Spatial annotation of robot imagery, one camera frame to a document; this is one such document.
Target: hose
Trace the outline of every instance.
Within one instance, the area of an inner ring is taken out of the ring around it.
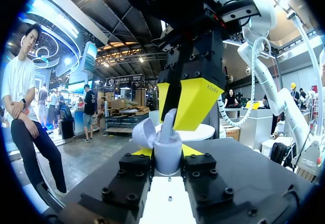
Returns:
[[[267,45],[269,46],[269,54],[267,57],[265,58],[269,58],[271,56],[271,45],[270,42],[265,38],[265,37],[259,37],[258,39],[255,40],[253,48],[252,48],[252,59],[251,59],[251,71],[252,71],[252,90],[251,90],[251,94],[250,94],[250,105],[248,108],[248,111],[246,112],[245,116],[243,117],[243,119],[241,119],[238,122],[233,122],[229,119],[229,117],[227,116],[226,112],[225,112],[225,108],[223,106],[223,102],[222,102],[222,97],[221,95],[218,98],[218,106],[219,106],[219,110],[220,110],[220,114],[222,116],[222,118],[230,125],[230,126],[240,126],[241,124],[243,124],[249,117],[250,112],[253,108],[253,104],[254,104],[254,96],[255,96],[255,59],[257,59],[257,54],[256,54],[256,48],[257,45],[261,42],[261,41],[265,41],[267,43]]]
[[[303,37],[303,39],[305,41],[308,53],[310,55],[311,62],[313,64],[314,72],[315,72],[315,75],[316,75],[316,85],[317,85],[317,90],[318,90],[318,102],[319,102],[319,104],[318,104],[317,128],[316,128],[315,135],[319,136],[321,138],[322,124],[323,124],[323,89],[322,89],[322,82],[321,82],[320,73],[319,73],[319,66],[318,66],[318,62],[317,62],[315,52],[314,52],[313,48],[310,45],[307,34],[306,34],[304,28],[302,27],[300,19],[298,18],[297,15],[295,15],[292,18],[292,22],[294,23],[296,28],[299,30],[300,35]]]

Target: person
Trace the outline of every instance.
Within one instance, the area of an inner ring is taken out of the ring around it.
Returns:
[[[231,90],[229,90],[229,93],[228,93],[227,97],[225,98],[224,107],[226,107],[227,105],[230,106],[233,104],[238,104],[238,101],[236,100],[234,91],[231,89]]]
[[[83,113],[83,126],[85,129],[86,138],[83,141],[90,142],[90,140],[93,140],[92,116],[95,112],[95,94],[90,90],[88,84],[86,84],[83,88],[86,91],[85,108]],[[88,137],[88,126],[90,127],[90,138]]]
[[[61,118],[61,108],[62,106],[64,106],[64,97],[61,94],[61,90],[58,90],[57,101],[58,101],[58,106],[57,106],[58,115],[59,118]]]
[[[39,122],[42,124],[42,119],[44,120],[44,127],[46,127],[46,101],[47,101],[48,91],[46,89],[46,83],[39,91]]]
[[[296,91],[296,84],[295,83],[291,83],[291,96],[293,98],[293,100],[295,101],[296,105],[298,106],[298,100],[299,100],[299,93]]]
[[[98,129],[100,129],[101,119],[104,116],[104,113],[105,113],[105,104],[104,104],[104,101],[103,101],[101,103],[101,107],[100,107],[100,110],[98,112],[98,117],[97,117],[97,127],[98,127]]]
[[[41,124],[38,122],[31,102],[35,98],[35,65],[27,55],[38,41],[42,30],[37,24],[32,25],[21,41],[18,56],[13,58],[5,68],[2,84],[2,100],[9,112],[8,121],[11,135],[23,159],[26,174],[35,188],[44,182],[38,166],[33,142],[48,159],[59,197],[67,192],[64,180],[61,154],[55,147]]]
[[[56,95],[54,90],[51,90],[51,96],[49,99],[50,102],[50,106],[49,106],[49,121],[53,122],[53,127],[56,128],[56,121],[55,121],[55,117],[56,117],[56,112],[55,112],[55,105],[56,105]]]
[[[270,108],[268,98],[266,97],[266,94],[263,97],[263,105],[266,109]],[[271,127],[271,135],[274,134],[276,124],[278,123],[278,117],[273,114],[273,119],[272,119],[272,127]]]
[[[304,92],[303,88],[300,88],[299,92],[300,92],[300,96],[302,96],[305,99],[306,98],[306,93]],[[306,110],[307,107],[301,103],[300,109],[301,110]]]
[[[79,97],[79,103],[78,103],[78,107],[84,107],[85,103],[83,102],[83,99],[81,97]]]

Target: man in black shirt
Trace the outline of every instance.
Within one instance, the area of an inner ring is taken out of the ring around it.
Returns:
[[[300,88],[300,96],[302,96],[304,99],[306,98],[306,93],[304,92],[303,88]],[[300,109],[306,110],[306,106],[301,104]]]
[[[83,126],[85,129],[86,138],[83,141],[90,142],[89,139],[93,140],[93,137],[92,137],[92,131],[93,131],[92,116],[95,112],[95,94],[90,90],[90,87],[88,84],[86,84],[83,88],[87,93],[86,98],[85,98],[85,108],[84,108],[84,114],[83,114]],[[88,126],[90,127],[90,138],[88,137]]]

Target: woman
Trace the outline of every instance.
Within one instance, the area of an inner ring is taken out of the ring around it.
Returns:
[[[228,93],[227,97],[225,98],[224,107],[226,107],[227,105],[233,105],[233,104],[238,104],[238,101],[236,100],[234,91],[231,89],[231,90],[229,90],[229,93]]]
[[[78,107],[81,108],[81,107],[84,107],[84,106],[85,106],[85,103],[83,102],[83,99],[81,97],[79,97]]]

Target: display screen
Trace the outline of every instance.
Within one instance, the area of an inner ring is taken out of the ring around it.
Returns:
[[[89,87],[91,88],[92,86],[92,81],[89,81],[88,82],[89,84]],[[71,93],[80,93],[80,94],[83,94],[83,86],[85,85],[84,82],[81,82],[81,83],[75,83],[75,84],[70,84],[68,86],[68,91],[71,92]]]

